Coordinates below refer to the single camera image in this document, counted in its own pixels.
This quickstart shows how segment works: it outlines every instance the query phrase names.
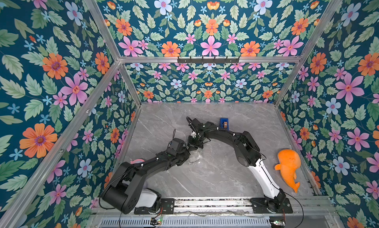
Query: gray marble surface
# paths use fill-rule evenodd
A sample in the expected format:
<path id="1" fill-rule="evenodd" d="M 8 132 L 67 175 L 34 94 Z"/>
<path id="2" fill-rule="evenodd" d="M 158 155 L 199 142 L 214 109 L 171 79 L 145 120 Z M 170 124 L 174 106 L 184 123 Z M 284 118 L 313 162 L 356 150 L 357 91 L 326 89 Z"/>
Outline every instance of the gray marble surface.
<path id="1" fill-rule="evenodd" d="M 285 192 L 293 196 L 313 195 L 300 169 L 296 171 L 296 182 L 300 182 L 298 193 L 274 170 L 279 162 L 277 153 L 290 148 L 290 143 L 272 104 L 144 104 L 124 161 L 150 159 L 164 151 L 174 129 L 175 137 L 187 141 L 191 129 L 186 116 L 216 124 L 220 118 L 229 118 L 231 131 L 250 132 L 267 156 L 264 164 L 269 173 Z M 237 161 L 234 149 L 217 140 L 204 145 L 202 151 L 191 152 L 182 166 L 149 178 L 147 185 L 162 197 L 263 196 L 253 174 Z"/>

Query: orange plush toy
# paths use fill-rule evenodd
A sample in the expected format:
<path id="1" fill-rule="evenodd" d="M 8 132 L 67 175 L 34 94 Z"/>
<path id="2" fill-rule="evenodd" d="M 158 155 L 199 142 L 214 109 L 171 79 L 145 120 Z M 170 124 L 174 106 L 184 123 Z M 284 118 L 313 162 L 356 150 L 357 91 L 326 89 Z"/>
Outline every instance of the orange plush toy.
<path id="1" fill-rule="evenodd" d="M 278 153 L 278 159 L 280 164 L 275 165 L 275 169 L 280 170 L 280 174 L 282 175 L 284 181 L 288 184 L 288 186 L 295 190 L 295 193 L 297 193 L 297 190 L 300 187 L 300 182 L 295 183 L 295 171 L 301 166 L 299 155 L 296 151 L 286 149 Z"/>

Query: orange flower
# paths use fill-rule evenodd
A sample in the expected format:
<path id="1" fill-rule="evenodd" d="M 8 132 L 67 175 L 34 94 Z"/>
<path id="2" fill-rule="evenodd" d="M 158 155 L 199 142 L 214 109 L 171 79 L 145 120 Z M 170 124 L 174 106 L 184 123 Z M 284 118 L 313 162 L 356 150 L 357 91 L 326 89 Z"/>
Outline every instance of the orange flower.
<path id="1" fill-rule="evenodd" d="M 326 64 L 326 55 L 324 53 L 318 53 L 313 57 L 312 62 L 310 63 L 311 73 L 319 74 L 325 68 Z"/>
<path id="2" fill-rule="evenodd" d="M 162 45 L 162 53 L 165 57 L 179 57 L 180 49 L 176 43 L 172 43 L 171 41 L 167 41 L 167 44 L 164 43 Z"/>
<path id="3" fill-rule="evenodd" d="M 310 132 L 306 127 L 303 127 L 300 129 L 300 136 L 303 140 L 308 140 L 309 139 Z"/>
<path id="4" fill-rule="evenodd" d="M 120 131 L 118 130 L 118 128 L 114 128 L 111 133 L 111 142 L 116 143 L 119 136 L 120 136 Z"/>
<path id="5" fill-rule="evenodd" d="M 216 23 L 215 19 L 210 19 L 208 23 L 205 25 L 205 27 L 206 27 L 205 31 L 209 35 L 214 35 L 215 33 L 217 33 L 218 24 Z"/>
<path id="6" fill-rule="evenodd" d="M 136 112 L 134 111 L 134 112 L 131 113 L 130 121 L 133 122 L 133 119 L 134 119 L 135 116 L 136 116 Z"/>
<path id="7" fill-rule="evenodd" d="M 208 90 L 204 93 L 204 96 L 209 99 L 212 97 L 212 92 Z"/>
<path id="8" fill-rule="evenodd" d="M 348 218 L 348 227 L 349 228 L 365 228 L 363 224 L 358 222 L 358 220 L 355 217 L 353 217 L 353 219 L 351 217 Z"/>
<path id="9" fill-rule="evenodd" d="M 230 26 L 230 21 L 225 19 L 224 22 L 222 23 L 225 27 Z"/>
<path id="10" fill-rule="evenodd" d="M 37 153 L 37 158 L 44 157 L 46 155 L 46 150 L 50 151 L 53 147 L 53 141 L 58 139 L 58 136 L 54 132 L 54 128 L 48 125 L 45 128 L 45 124 L 37 123 L 34 125 L 34 129 L 28 127 L 22 135 L 26 138 L 20 140 L 20 148 L 27 149 L 24 154 L 30 158 L 35 156 Z"/>
<path id="11" fill-rule="evenodd" d="M 108 7 L 111 8 L 112 10 L 116 9 L 116 4 L 113 2 L 107 2 Z"/>
<path id="12" fill-rule="evenodd" d="M 255 41 L 251 41 L 249 43 L 245 43 L 243 48 L 241 49 L 242 57 L 255 57 L 257 53 L 259 53 L 260 45 L 259 43 L 255 43 Z"/>
<path id="13" fill-rule="evenodd" d="M 97 64 L 97 70 L 102 74 L 105 74 L 109 69 L 108 57 L 103 52 L 96 54 L 95 63 Z"/>
<path id="14" fill-rule="evenodd" d="M 154 98 L 154 94 L 152 92 L 150 92 L 150 91 L 145 91 L 143 94 L 148 99 Z"/>
<path id="15" fill-rule="evenodd" d="M 312 4 L 310 5 L 310 8 L 311 9 L 315 9 L 318 6 L 319 3 L 320 3 L 319 1 L 312 2 Z"/>
<path id="16" fill-rule="evenodd" d="M 283 118 L 283 120 L 285 121 L 285 113 L 283 113 L 283 112 L 281 111 L 280 114 L 282 115 L 282 118 Z"/>
<path id="17" fill-rule="evenodd" d="M 49 58 L 44 58 L 42 60 L 44 65 L 42 65 L 45 72 L 48 72 L 47 75 L 51 78 L 59 80 L 62 79 L 69 72 L 66 60 L 62 59 L 62 56 L 54 53 L 49 54 Z"/>
<path id="18" fill-rule="evenodd" d="M 82 211 L 83 211 L 83 207 L 79 207 L 78 210 L 76 210 L 75 215 L 80 216 L 80 214 L 82 214 Z"/>
<path id="19" fill-rule="evenodd" d="M 112 177 L 112 172 L 109 172 L 107 177 L 105 178 L 104 189 L 107 187 L 109 181 L 111 181 L 111 177 Z"/>
<path id="20" fill-rule="evenodd" d="M 122 33 L 123 35 L 127 36 L 127 35 L 131 35 L 131 33 L 133 32 L 133 29 L 130 27 L 130 24 L 129 22 L 125 21 L 124 19 L 117 19 L 116 20 L 117 24 L 116 24 L 116 28 L 118 32 Z"/>
<path id="21" fill-rule="evenodd" d="M 301 18 L 299 21 L 296 21 L 295 24 L 293 24 L 293 27 L 291 29 L 292 35 L 300 35 L 306 30 L 308 25 L 309 25 L 308 18 L 306 19 Z"/>
<path id="22" fill-rule="evenodd" d="M 274 93 L 273 93 L 272 90 L 268 90 L 268 91 L 265 91 L 265 92 L 262 94 L 262 96 L 263 96 L 263 98 L 270 98 L 270 97 L 272 97 L 273 94 L 274 94 Z"/>
<path id="23" fill-rule="evenodd" d="M 317 184 L 317 187 L 318 188 L 321 188 L 321 183 L 319 183 L 320 182 L 320 178 L 318 177 L 318 175 L 316 175 L 316 173 L 315 172 L 311 172 L 312 173 L 312 175 L 313 175 L 313 178 L 315 179 L 315 182 L 316 182 L 316 184 Z"/>
<path id="24" fill-rule="evenodd" d="M 201 21 L 200 20 L 195 21 L 195 26 L 197 27 L 201 26 Z"/>
<path id="25" fill-rule="evenodd" d="M 373 55 L 368 54 L 365 59 L 361 59 L 359 62 L 360 67 L 358 67 L 358 72 L 362 72 L 363 76 L 367 74 L 372 76 L 375 71 L 379 71 L 379 53 L 374 53 Z"/>

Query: blue object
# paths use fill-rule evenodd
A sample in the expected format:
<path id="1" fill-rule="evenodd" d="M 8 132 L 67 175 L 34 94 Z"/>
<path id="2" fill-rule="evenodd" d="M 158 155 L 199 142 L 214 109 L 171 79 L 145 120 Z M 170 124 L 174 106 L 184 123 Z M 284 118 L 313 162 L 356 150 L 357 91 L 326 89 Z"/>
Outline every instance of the blue object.
<path id="1" fill-rule="evenodd" d="M 229 120 L 228 120 L 228 118 L 220 118 L 220 128 L 229 130 Z"/>

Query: aluminum frame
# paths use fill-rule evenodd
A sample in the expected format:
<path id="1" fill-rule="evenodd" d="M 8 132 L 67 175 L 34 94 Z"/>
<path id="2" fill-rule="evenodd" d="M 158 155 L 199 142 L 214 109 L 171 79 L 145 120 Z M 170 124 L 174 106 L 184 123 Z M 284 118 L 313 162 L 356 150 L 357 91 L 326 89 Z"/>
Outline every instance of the aluminum frame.
<path id="1" fill-rule="evenodd" d="M 88 97 L 86 102 L 82 105 L 78 113 L 71 120 L 67 128 L 63 131 L 62 135 L 56 141 L 49 153 L 45 156 L 43 161 L 34 171 L 33 175 L 23 187 L 21 193 L 17 196 L 15 201 L 10 205 L 7 211 L 0 219 L 0 227 L 13 228 L 16 226 L 17 221 L 21 218 L 22 214 L 28 209 L 34 198 L 40 192 L 42 186 L 45 184 L 47 177 L 54 170 L 56 164 L 63 155 L 63 152 L 71 143 L 75 134 L 79 131 L 83 122 L 88 116 L 88 112 L 93 109 L 97 100 L 107 88 L 109 81 L 116 74 L 120 67 L 120 63 L 113 63 L 108 69 L 107 73 L 102 77 L 92 94 Z"/>
<path id="2" fill-rule="evenodd" d="M 313 48 L 315 47 L 318 39 L 321 37 L 322 33 L 325 31 L 326 26 L 329 24 L 330 20 L 334 16 L 335 12 L 337 11 L 337 8 L 339 5 L 341 5 L 342 0 L 330 0 L 328 6 L 325 8 L 324 13 L 322 14 L 320 18 L 320 22 L 316 26 L 315 30 L 313 31 L 310 39 L 306 43 L 306 46 L 301 52 L 300 55 L 300 62 L 295 65 L 295 67 L 292 69 L 290 75 L 288 76 L 286 82 L 284 83 L 283 87 L 280 90 L 280 93 L 278 97 L 275 99 L 274 104 L 279 105 L 282 101 L 283 97 L 287 93 L 288 89 L 290 88 L 292 82 L 295 80 L 297 74 L 299 73 L 300 69 L 303 67 L 304 63 L 306 62 L 308 56 L 311 54 Z"/>

